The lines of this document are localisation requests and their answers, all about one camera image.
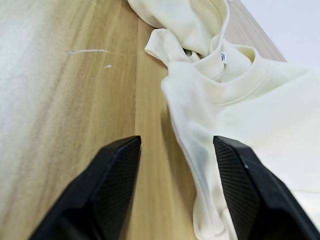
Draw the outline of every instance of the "wooden surface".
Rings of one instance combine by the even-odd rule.
[[[240,2],[226,37],[283,60]],[[126,240],[194,240],[196,191],[152,28],[126,0],[0,1],[0,239],[24,240],[100,147],[141,135]]]

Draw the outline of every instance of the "white wall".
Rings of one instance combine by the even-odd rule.
[[[320,76],[320,0],[242,0],[289,63]]]

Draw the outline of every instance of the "white scratch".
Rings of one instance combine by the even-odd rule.
[[[64,54],[83,54],[83,53],[94,53],[94,52],[98,52],[98,53],[108,53],[108,54],[114,54],[114,55],[119,55],[119,56],[137,56],[137,55],[141,55],[144,54],[144,52],[138,52],[138,53],[132,53],[132,54],[128,54],[128,53],[120,53],[120,52],[114,52],[114,51],[108,51],[105,49],[80,49],[80,50],[70,50],[70,51],[65,51]]]
[[[83,50],[65,51],[64,54],[82,54],[82,53],[92,53],[92,52],[108,53],[108,51],[104,49],[83,49]]]

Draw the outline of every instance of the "white label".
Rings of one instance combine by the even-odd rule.
[[[222,51],[221,52],[221,61],[224,63],[224,64],[227,64],[228,61],[227,61],[227,55],[226,55],[226,52],[225,51]]]

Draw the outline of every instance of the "white fabric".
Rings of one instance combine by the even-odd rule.
[[[167,28],[152,32],[145,51],[168,67],[162,91],[197,189],[197,238],[236,239],[214,135],[250,146],[320,229],[320,211],[313,204],[320,195],[319,79],[304,68],[263,59],[254,48],[224,40],[229,20],[224,0],[129,2],[147,23]],[[221,51],[226,52],[226,66]]]

